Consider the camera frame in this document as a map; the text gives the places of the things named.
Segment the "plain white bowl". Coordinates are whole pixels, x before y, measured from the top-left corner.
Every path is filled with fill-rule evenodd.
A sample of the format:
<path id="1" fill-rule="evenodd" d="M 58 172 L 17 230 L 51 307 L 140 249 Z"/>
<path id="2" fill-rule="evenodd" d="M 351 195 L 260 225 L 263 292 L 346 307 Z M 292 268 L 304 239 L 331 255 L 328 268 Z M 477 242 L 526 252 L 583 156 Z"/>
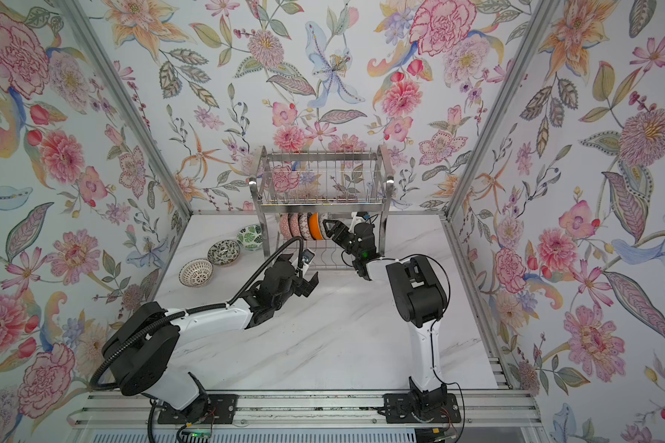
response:
<path id="1" fill-rule="evenodd" d="M 323 241 L 324 235 L 320 227 L 319 214 L 311 213 L 308 216 L 308 228 L 310 229 L 311 238 L 315 241 Z"/>

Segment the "dark patterned bowl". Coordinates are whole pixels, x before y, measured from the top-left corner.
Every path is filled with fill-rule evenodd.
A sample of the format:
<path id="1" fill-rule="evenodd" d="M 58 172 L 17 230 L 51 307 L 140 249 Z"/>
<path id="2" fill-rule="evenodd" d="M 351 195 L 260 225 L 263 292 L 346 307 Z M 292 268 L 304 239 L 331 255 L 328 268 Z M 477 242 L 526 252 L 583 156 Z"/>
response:
<path id="1" fill-rule="evenodd" d="M 288 217 L 288 224 L 291 236 L 293 237 L 302 236 L 299 224 L 299 213 L 290 213 Z"/>

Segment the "dark speckled pattern bowl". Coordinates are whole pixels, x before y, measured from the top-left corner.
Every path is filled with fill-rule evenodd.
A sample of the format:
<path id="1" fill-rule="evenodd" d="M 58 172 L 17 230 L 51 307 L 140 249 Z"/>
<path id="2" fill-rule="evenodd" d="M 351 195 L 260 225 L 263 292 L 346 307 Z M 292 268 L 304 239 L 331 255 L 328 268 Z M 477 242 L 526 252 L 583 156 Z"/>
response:
<path id="1" fill-rule="evenodd" d="M 238 241 L 225 239 L 213 244 L 207 253 L 207 260 L 215 267 L 225 267 L 238 260 L 241 247 Z"/>

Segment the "white lattice pattern bowl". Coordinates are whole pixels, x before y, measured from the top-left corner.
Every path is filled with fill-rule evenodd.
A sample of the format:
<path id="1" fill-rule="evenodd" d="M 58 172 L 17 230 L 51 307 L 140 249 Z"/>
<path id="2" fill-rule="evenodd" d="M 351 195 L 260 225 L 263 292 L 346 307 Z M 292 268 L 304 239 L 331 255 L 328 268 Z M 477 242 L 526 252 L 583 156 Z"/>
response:
<path id="1" fill-rule="evenodd" d="M 189 288 L 203 287 L 212 278 L 214 265 L 206 258 L 190 260 L 179 271 L 179 282 Z"/>

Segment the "pale green patterned bowl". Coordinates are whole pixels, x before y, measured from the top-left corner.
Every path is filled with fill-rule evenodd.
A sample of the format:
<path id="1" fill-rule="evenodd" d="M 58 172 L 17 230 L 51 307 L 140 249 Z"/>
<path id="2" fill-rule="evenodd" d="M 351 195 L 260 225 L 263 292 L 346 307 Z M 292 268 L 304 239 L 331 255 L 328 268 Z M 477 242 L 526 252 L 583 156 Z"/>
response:
<path id="1" fill-rule="evenodd" d="M 326 228 L 326 221 L 327 217 L 324 214 L 321 214 L 319 217 L 319 226 L 321 230 L 321 235 L 323 236 L 324 240 L 328 240 L 330 236 L 328 235 L 327 228 Z"/>

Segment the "blue geometric pattern bowl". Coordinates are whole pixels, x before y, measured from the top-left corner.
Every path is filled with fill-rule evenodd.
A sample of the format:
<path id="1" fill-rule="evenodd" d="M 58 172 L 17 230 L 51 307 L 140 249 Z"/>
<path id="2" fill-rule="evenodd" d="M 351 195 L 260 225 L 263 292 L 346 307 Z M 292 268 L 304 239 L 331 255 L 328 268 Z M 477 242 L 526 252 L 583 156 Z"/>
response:
<path id="1" fill-rule="evenodd" d="M 308 214 L 307 213 L 300 213 L 299 214 L 299 231 L 301 233 L 301 236 L 305 240 L 312 240 L 311 233 L 310 233 L 310 226 L 308 225 Z"/>

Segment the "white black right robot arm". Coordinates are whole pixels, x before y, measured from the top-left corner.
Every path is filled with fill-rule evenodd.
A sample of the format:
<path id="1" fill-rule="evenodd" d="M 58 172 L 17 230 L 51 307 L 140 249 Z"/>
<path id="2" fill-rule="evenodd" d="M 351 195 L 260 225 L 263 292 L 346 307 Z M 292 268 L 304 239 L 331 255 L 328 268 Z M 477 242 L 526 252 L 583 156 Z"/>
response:
<path id="1" fill-rule="evenodd" d="M 339 220 L 323 222 L 326 236 L 352 258 L 352 267 L 366 281 L 387 282 L 399 317 L 408 325 L 414 370 L 409 378 L 408 409 L 418 419 L 445 408 L 446 385 L 436 365 L 440 321 L 448 306 L 447 290 L 432 260 L 423 254 L 386 258 L 376 247 L 374 227 L 354 216 L 351 225 Z"/>

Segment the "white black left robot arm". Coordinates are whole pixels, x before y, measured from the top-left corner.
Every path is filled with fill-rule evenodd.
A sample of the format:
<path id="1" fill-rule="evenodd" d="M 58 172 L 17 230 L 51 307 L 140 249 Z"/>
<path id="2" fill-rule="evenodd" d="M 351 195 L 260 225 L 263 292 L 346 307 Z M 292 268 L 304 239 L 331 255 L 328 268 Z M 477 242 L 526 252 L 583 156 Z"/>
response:
<path id="1" fill-rule="evenodd" d="M 174 362 L 174 354 L 196 341 L 256 328 L 293 295 L 310 296 L 319 283 L 318 276 L 305 277 L 314 258 L 309 249 L 298 257 L 278 252 L 228 302 L 186 309 L 165 309 L 156 302 L 141 306 L 103 346 L 91 388 L 144 395 L 190 421 L 205 417 L 212 411 L 209 394 L 191 370 Z"/>

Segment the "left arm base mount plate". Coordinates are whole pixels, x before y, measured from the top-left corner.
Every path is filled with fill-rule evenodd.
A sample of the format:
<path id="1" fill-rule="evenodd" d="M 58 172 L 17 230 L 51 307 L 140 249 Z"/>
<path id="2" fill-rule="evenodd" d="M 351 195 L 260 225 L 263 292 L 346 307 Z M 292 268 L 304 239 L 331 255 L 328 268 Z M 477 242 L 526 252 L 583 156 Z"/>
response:
<path id="1" fill-rule="evenodd" d="M 238 399 L 236 394 L 209 394 L 207 400 L 201 396 L 181 411 L 166 404 L 158 415 L 157 424 L 232 425 Z"/>

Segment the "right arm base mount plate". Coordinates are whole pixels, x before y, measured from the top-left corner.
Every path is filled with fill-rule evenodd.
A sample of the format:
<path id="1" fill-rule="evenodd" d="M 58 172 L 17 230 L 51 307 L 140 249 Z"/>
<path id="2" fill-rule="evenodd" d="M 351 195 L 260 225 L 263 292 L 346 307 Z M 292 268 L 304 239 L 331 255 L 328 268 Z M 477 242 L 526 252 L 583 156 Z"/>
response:
<path id="1" fill-rule="evenodd" d="M 378 413 L 387 424 L 456 425 L 463 421 L 462 408 L 452 393 L 443 399 L 434 399 L 430 404 L 415 400 L 410 392 L 386 393 L 382 400 Z"/>

